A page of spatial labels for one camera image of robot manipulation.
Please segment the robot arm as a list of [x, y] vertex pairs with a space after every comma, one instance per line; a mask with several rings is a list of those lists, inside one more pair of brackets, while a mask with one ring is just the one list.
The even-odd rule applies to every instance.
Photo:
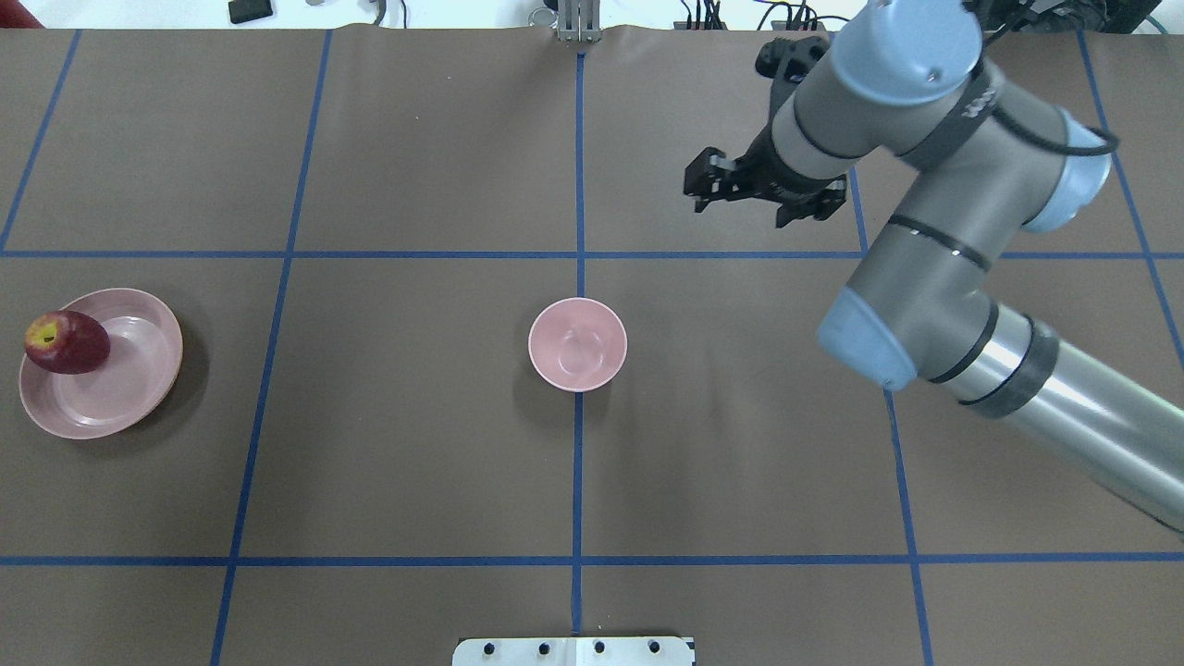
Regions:
[[921, 378], [1044, 438], [1092, 481], [1180, 534], [1180, 409], [982, 289], [1014, 236], [1070, 222], [1117, 136], [1008, 81], [960, 1], [868, 1], [834, 41], [768, 41], [767, 122], [745, 154], [708, 147], [684, 194], [824, 220], [875, 149], [915, 169], [818, 327], [837, 360], [897, 391]]

